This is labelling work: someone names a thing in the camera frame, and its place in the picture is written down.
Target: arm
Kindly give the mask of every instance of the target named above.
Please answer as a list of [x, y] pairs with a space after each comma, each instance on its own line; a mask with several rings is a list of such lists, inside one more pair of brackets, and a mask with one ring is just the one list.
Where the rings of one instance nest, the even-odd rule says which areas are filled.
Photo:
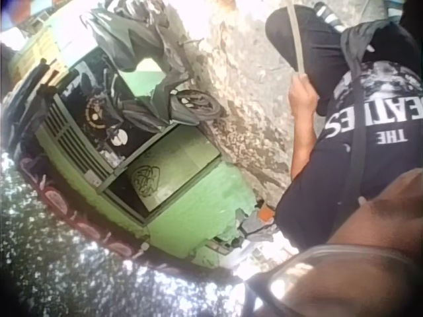
[[291, 164], [291, 179], [293, 180], [309, 162], [311, 150], [316, 143], [313, 115], [318, 96], [306, 75], [294, 75], [288, 98], [294, 117]]
[[294, 122], [293, 154], [291, 164], [291, 180], [293, 180], [309, 162], [311, 150], [316, 143], [316, 133], [313, 126], [313, 115]]

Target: tire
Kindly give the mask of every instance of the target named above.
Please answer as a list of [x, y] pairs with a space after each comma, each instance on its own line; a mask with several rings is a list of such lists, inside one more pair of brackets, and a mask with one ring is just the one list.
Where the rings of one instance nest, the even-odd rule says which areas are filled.
[[200, 121], [213, 121], [220, 118], [222, 105], [208, 93], [195, 89], [186, 89], [179, 91], [176, 96], [178, 101], [186, 105]]

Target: motorcycle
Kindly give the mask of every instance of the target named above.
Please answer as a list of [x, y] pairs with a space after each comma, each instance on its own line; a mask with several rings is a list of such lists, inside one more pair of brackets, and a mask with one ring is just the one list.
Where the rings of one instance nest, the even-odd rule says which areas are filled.
[[[81, 15], [98, 46], [106, 53], [110, 69], [135, 71], [144, 59], [151, 58], [166, 74], [151, 96], [120, 100], [115, 89], [118, 72], [104, 71], [106, 111], [117, 122], [130, 122], [151, 133], [162, 132], [172, 123], [198, 125], [220, 117], [221, 104], [211, 95], [194, 89], [177, 91], [194, 72], [184, 49], [175, 38], [164, 5], [150, 1], [120, 1], [114, 9], [96, 8]], [[93, 89], [89, 85], [85, 90]], [[111, 136], [119, 124], [109, 127]]]

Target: sticker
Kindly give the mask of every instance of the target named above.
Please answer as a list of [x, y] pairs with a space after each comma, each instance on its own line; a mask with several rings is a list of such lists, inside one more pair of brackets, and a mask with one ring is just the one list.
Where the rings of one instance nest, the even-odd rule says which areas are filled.
[[61, 213], [64, 215], [67, 214], [67, 203], [66, 200], [62, 197], [62, 195], [54, 188], [48, 188], [44, 192], [44, 195], [50, 200], [53, 205], [59, 209]]
[[77, 227], [79, 227], [84, 233], [88, 234], [91, 238], [94, 238], [95, 240], [100, 240], [101, 234], [86, 223], [77, 223]]
[[130, 257], [132, 255], [131, 248], [120, 242], [109, 244], [108, 247], [123, 256]]

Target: backpack strap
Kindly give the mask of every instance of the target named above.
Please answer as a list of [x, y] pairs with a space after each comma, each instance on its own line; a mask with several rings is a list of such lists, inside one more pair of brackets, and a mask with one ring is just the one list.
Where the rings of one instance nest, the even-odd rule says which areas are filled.
[[360, 206], [358, 198], [365, 167], [367, 146], [365, 126], [365, 92], [360, 81], [362, 60], [376, 30], [387, 26], [389, 21], [380, 20], [347, 28], [341, 35], [341, 48], [351, 70], [354, 94], [354, 132], [351, 144], [351, 159], [338, 212], [334, 221], [334, 233], [345, 220]]

